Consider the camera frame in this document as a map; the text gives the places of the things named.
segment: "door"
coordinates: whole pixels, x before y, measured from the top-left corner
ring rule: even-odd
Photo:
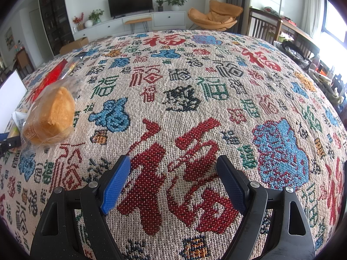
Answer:
[[[29,12],[29,16],[36,43],[38,44],[43,61],[47,62],[49,60],[52,60],[53,54],[43,28],[39,9]]]

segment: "cardboard box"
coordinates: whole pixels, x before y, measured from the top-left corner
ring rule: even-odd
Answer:
[[[74,49],[79,49],[82,48],[85,45],[88,45],[89,41],[88,41],[88,37],[83,37],[81,39],[78,39],[76,41],[73,41],[65,46],[62,46],[59,53],[61,55],[65,55],[67,53],[70,53],[72,50]]]

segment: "white plant pot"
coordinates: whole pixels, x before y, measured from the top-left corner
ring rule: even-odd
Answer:
[[[93,26],[93,21],[92,21],[92,20],[87,20],[87,21],[84,23],[84,26],[85,26],[86,28],[92,27],[92,26]]]
[[[180,6],[179,5],[172,5],[171,9],[176,12],[176,11],[179,11]]]

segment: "bread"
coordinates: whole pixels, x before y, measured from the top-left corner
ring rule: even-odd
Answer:
[[[74,130],[75,101],[71,93],[65,87],[43,93],[33,103],[23,127],[23,135],[34,145],[60,142]]]

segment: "white board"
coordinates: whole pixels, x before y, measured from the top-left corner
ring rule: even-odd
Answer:
[[[26,88],[15,70],[0,87],[0,133],[4,133],[12,113],[23,99]]]

